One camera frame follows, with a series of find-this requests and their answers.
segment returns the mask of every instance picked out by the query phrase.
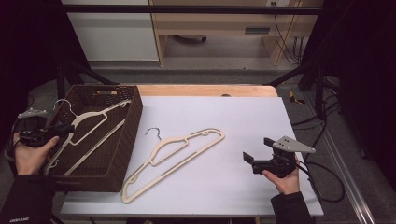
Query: black pole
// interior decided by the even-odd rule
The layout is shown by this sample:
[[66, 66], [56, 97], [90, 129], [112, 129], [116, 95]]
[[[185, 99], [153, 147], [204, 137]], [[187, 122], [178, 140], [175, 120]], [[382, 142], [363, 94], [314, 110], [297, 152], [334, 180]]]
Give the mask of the black pole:
[[193, 13], [193, 14], [270, 14], [321, 15], [337, 9], [321, 7], [232, 7], [232, 6], [141, 6], [141, 5], [45, 5], [47, 9], [61, 9], [81, 13]]

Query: woven basket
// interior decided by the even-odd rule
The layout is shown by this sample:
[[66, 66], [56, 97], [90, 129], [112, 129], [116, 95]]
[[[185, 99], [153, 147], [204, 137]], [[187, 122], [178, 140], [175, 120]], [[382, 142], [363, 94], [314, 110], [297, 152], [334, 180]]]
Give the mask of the woven basket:
[[[50, 125], [59, 123], [71, 124], [76, 115], [86, 112], [102, 111], [121, 101], [132, 100], [125, 107], [117, 107], [104, 115], [92, 116], [80, 122], [75, 129], [72, 142], [76, 143], [87, 132], [93, 130], [79, 144], [68, 144], [60, 154], [56, 166], [49, 171], [56, 182], [58, 191], [101, 191], [119, 192], [131, 159], [134, 140], [137, 134], [142, 114], [142, 101], [136, 86], [107, 86], [107, 85], [75, 85], [67, 93], [65, 100], [55, 113]], [[68, 176], [69, 170], [85, 153], [97, 142], [125, 119], [125, 123], [111, 134], [74, 172]], [[54, 155], [59, 146], [65, 141], [62, 138], [58, 147], [50, 155]]]

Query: gray floor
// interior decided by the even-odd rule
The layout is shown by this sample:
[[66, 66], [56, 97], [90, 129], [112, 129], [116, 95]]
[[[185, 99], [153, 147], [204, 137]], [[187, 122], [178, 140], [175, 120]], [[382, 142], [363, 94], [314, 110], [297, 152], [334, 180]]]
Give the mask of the gray floor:
[[[92, 67], [102, 76], [120, 83], [260, 85], [286, 74], [295, 65], [283, 60], [280, 66], [273, 67], [260, 38], [209, 36], [205, 43], [171, 38], [162, 67], [147, 62], [96, 62], [92, 63]], [[314, 116], [312, 102], [315, 87], [311, 91], [299, 91], [296, 86], [299, 78], [292, 78], [276, 88], [278, 95], [284, 100], [291, 123]], [[86, 82], [95, 82], [89, 77], [84, 79]], [[291, 102], [290, 91], [297, 99], [304, 99], [306, 103]], [[35, 97], [35, 106], [52, 107], [56, 100], [55, 83], [49, 82], [31, 93]], [[325, 97], [331, 95], [332, 92], [325, 91]], [[336, 101], [335, 97], [331, 97], [327, 105]], [[396, 223], [396, 194], [376, 163], [361, 157], [359, 144], [340, 111], [336, 107], [335, 111], [329, 114], [324, 135], [315, 146], [317, 153], [311, 155], [309, 161], [324, 165], [343, 176], [346, 179], [346, 197], [340, 203], [322, 202], [324, 216], [317, 217], [317, 223]], [[321, 121], [313, 120], [297, 126], [295, 128], [297, 140], [311, 146], [318, 137], [320, 127], [323, 126], [318, 126], [318, 123]], [[334, 158], [337, 159], [334, 153], [340, 155], [341, 165], [340, 160], [334, 162]], [[0, 160], [0, 169], [3, 186], [0, 189], [0, 206], [3, 206], [12, 183], [12, 174], [4, 157]], [[341, 189], [334, 177], [317, 166], [309, 165], [309, 169], [322, 197], [334, 199], [340, 195]], [[54, 199], [54, 214], [60, 216], [66, 223], [90, 223], [87, 218], [59, 215], [63, 199], [64, 195], [57, 193]], [[110, 223], [110, 220], [102, 220], [101, 223]], [[113, 219], [111, 223], [125, 223], [125, 221]], [[274, 223], [274, 219], [264, 218], [262, 223]]]

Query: metal hook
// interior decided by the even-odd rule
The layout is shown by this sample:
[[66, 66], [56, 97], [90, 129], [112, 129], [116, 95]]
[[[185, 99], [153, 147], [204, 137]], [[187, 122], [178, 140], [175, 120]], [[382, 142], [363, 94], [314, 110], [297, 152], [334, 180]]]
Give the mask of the metal hook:
[[60, 101], [66, 101], [66, 102], [69, 104], [69, 108], [70, 108], [69, 110], [70, 110], [70, 112], [71, 112], [74, 116], [77, 117], [77, 114], [75, 114], [75, 112], [73, 112], [73, 110], [72, 110], [72, 104], [70, 104], [70, 102], [69, 102], [68, 100], [65, 100], [65, 99], [57, 100], [57, 101], [55, 102], [54, 106], [53, 106], [53, 110], [55, 109], [56, 104], [58, 104], [58, 102], [60, 102]]
[[162, 140], [161, 137], [160, 137], [160, 129], [159, 129], [159, 128], [149, 128], [149, 129], [146, 131], [146, 134], [148, 134], [149, 131], [150, 131], [151, 129], [156, 129], [156, 130], [158, 131], [157, 137], [158, 137], [160, 140]]

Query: white table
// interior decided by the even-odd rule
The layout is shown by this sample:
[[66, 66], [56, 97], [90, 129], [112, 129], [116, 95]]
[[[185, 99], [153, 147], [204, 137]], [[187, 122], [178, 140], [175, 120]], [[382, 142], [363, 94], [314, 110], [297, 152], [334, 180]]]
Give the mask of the white table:
[[[120, 193], [69, 192], [63, 215], [84, 217], [264, 217], [273, 215], [270, 199], [275, 186], [262, 175], [254, 175], [243, 161], [242, 152], [256, 160], [272, 159], [272, 149], [263, 138], [295, 138], [289, 117], [279, 97], [193, 97], [142, 96], [143, 114], [127, 171], [127, 178], [151, 154], [162, 139], [185, 136], [214, 128], [225, 138], [157, 185], [125, 204]], [[167, 171], [194, 150], [207, 143], [210, 135], [193, 139], [170, 160], [148, 168], [129, 191]], [[323, 211], [307, 176], [300, 172], [301, 191], [312, 216]]]

